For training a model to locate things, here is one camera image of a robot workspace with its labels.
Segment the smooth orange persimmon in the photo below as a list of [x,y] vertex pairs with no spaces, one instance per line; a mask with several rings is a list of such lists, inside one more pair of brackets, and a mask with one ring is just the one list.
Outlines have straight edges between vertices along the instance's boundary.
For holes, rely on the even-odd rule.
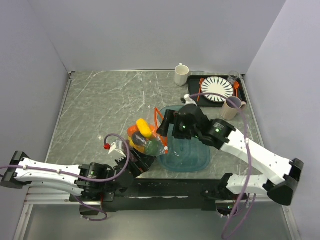
[[145,147],[143,145],[136,145],[132,140],[129,141],[129,144],[132,148],[136,149],[137,151],[144,153]]

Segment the green lime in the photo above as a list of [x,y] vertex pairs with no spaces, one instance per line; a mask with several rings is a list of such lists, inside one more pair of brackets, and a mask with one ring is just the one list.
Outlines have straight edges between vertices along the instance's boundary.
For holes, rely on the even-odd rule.
[[144,153],[148,156],[158,156],[161,151],[161,144],[157,140],[150,140],[144,149]]

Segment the clear zip top bag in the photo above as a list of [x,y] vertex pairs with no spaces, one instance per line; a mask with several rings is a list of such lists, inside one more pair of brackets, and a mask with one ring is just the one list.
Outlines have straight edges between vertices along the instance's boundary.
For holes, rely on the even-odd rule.
[[159,157],[169,153],[168,138],[157,133],[163,115],[158,108],[154,109],[154,124],[140,118],[135,125],[127,129],[129,145],[138,152],[147,156]]

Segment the yellow corn cob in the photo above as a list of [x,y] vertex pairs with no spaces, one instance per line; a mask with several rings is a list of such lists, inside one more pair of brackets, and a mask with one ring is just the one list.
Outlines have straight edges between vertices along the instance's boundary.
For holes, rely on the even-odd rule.
[[139,130],[139,132],[145,137],[145,138],[151,138],[153,136],[153,130],[154,127],[152,125],[149,125],[146,120],[143,118],[140,118],[136,121],[136,126]]

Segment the dark purple plum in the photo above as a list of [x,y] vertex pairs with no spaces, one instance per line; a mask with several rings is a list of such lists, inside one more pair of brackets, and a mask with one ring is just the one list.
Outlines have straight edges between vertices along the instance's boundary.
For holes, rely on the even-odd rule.
[[148,139],[138,131],[132,134],[131,140],[137,146],[145,146],[148,143]]

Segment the textured orange tangerine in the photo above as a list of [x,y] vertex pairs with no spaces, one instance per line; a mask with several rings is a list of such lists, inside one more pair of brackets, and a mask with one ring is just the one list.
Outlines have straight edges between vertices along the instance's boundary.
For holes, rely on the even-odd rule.
[[136,125],[132,125],[127,129],[127,135],[131,137],[135,132],[139,131]]

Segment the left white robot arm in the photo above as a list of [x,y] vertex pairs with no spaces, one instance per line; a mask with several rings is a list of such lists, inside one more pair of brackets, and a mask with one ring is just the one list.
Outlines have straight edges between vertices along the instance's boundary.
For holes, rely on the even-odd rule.
[[11,189],[25,186],[51,188],[93,201],[100,195],[125,192],[134,180],[147,172],[156,161],[134,149],[130,155],[122,150],[109,150],[115,166],[90,163],[57,165],[30,159],[23,151],[16,151],[9,167],[0,177],[0,185]]

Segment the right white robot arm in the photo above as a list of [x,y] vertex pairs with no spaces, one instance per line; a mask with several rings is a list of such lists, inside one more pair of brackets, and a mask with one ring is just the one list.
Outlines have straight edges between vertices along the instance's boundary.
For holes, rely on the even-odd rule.
[[281,157],[254,141],[230,123],[222,119],[209,119],[200,107],[187,104],[179,110],[166,110],[157,133],[176,139],[198,139],[203,144],[231,154],[257,169],[259,175],[241,176],[226,173],[212,192],[219,199],[230,199],[234,195],[267,195],[274,202],[290,206],[296,193],[304,162]]

